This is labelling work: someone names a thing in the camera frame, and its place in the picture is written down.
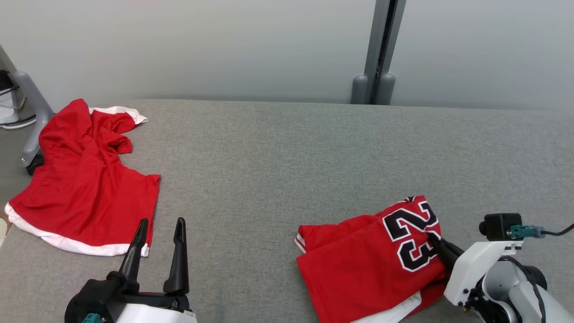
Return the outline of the grey metal partition post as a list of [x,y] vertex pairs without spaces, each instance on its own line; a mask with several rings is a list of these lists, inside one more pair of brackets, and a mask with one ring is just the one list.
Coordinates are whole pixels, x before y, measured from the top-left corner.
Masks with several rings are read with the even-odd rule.
[[350,103],[390,105],[396,76],[390,64],[407,0],[376,0],[363,75],[353,78]]

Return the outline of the red jersey with number 23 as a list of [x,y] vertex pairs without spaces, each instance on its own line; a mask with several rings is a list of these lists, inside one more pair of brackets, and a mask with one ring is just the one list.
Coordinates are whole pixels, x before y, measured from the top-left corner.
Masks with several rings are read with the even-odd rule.
[[341,223],[301,225],[296,260],[319,323],[400,323],[438,301],[446,269],[425,196]]

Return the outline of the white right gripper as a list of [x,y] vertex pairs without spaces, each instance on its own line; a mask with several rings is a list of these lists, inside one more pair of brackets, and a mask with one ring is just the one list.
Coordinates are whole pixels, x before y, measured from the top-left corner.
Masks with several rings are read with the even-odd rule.
[[522,241],[476,242],[463,251],[437,233],[427,232],[427,235],[445,268],[444,296],[455,306],[467,302],[470,290],[502,256],[515,255],[523,244]]

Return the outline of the black caster wheel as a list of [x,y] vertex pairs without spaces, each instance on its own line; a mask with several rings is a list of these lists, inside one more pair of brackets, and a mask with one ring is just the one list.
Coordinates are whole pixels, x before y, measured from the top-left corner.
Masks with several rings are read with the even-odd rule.
[[44,165],[44,155],[37,154],[34,156],[31,162],[25,167],[25,170],[30,176],[33,176],[35,170],[43,165]]

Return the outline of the grey tubular cart leg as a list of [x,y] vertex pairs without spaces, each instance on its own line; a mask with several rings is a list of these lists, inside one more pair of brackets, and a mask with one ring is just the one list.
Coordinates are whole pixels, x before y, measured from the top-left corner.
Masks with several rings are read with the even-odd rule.
[[55,113],[28,73],[24,71],[16,71],[13,75],[35,113],[35,125],[33,131],[31,131],[29,139],[23,146],[21,159],[18,162],[20,167],[28,168],[39,153],[39,135]]

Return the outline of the red shorts with white hem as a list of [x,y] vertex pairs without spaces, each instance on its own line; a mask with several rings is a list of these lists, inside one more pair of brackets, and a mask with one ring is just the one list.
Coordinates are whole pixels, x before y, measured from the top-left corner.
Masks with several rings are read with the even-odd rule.
[[161,177],[120,160],[132,152],[126,133],[147,120],[123,106],[70,102],[41,131],[44,163],[6,204],[9,221],[64,251],[116,256],[127,252],[140,221],[147,219],[141,255],[148,256]]

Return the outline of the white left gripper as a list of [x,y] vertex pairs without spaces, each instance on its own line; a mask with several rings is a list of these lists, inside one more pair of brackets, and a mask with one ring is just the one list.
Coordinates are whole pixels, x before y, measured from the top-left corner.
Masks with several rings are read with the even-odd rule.
[[198,323],[189,306],[189,270],[185,219],[178,218],[174,231],[174,254],[170,274],[164,282],[166,294],[137,294],[141,252],[146,244],[149,221],[139,222],[119,272],[127,294],[120,294],[107,305],[111,323]]

